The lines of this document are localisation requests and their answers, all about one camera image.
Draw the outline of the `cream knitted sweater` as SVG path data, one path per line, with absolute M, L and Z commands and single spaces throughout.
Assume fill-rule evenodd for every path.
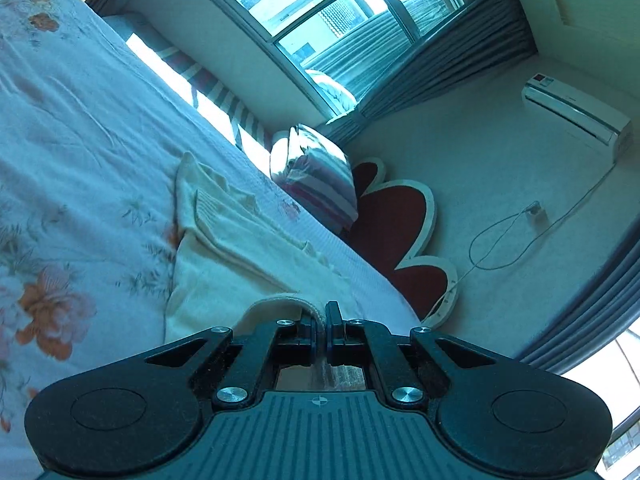
M 288 232 L 308 214 L 273 220 L 257 197 L 182 156 L 175 177 L 179 245 L 165 314 L 165 339 L 213 326 L 250 334 L 259 324 L 309 315 L 326 334 L 326 304 L 346 320 L 375 321 L 405 335 L 418 324 L 386 278 L 326 229 L 311 238 Z

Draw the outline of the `large bedroom window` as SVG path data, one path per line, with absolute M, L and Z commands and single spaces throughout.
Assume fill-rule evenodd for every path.
M 352 110 L 463 0 L 210 0 L 327 118 Z

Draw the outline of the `red white headboard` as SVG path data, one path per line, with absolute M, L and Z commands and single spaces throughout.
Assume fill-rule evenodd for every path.
M 347 244 L 395 287 L 423 326 L 442 326 L 457 302 L 459 274 L 449 260 L 424 252 L 437 221 L 431 188 L 415 180 L 388 180 L 377 157 L 358 162 L 352 177 L 358 219 Z

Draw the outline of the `striped folded quilt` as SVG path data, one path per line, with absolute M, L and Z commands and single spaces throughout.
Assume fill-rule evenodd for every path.
M 332 141 L 306 125 L 272 137 L 271 180 L 334 234 L 349 231 L 358 218 L 352 167 Z

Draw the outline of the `striped bed sheet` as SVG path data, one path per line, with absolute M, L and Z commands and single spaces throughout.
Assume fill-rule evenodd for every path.
M 171 90 L 251 160 L 256 162 L 269 154 L 269 134 L 244 102 L 141 14 L 111 15 L 104 21 Z

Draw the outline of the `grey side curtain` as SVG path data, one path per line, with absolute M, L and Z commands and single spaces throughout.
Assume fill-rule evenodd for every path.
M 639 317 L 639 222 L 605 263 L 516 358 L 562 375 L 589 359 Z

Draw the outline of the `side window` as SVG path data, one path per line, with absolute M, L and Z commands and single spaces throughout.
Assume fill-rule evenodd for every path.
M 611 412 L 614 431 L 597 473 L 603 479 L 638 479 L 639 320 L 564 377 L 597 393 Z

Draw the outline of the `floral white bed sheet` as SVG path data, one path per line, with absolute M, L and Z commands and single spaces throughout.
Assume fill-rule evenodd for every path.
M 404 334 L 393 286 L 282 192 L 81 0 L 1 0 L 1 474 L 40 466 L 29 401 L 159 346 L 184 153 L 349 280 L 363 318 Z

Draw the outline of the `dark teal curtain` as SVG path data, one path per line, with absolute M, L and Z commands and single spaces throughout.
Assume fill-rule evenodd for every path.
M 321 125 L 319 131 L 344 146 L 388 115 L 536 53 L 520 0 L 473 0 L 393 62 L 353 110 Z

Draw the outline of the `wall power socket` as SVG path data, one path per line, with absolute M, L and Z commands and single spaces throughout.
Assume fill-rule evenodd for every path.
M 547 219 L 547 213 L 544 206 L 539 200 L 534 200 L 524 209 L 525 217 L 533 226 L 544 223 Z

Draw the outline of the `white wall air conditioner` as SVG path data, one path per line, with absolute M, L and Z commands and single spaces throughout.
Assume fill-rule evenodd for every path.
M 521 96 L 530 112 L 564 129 L 613 165 L 632 144 L 630 117 L 559 79 L 536 73 L 524 84 Z

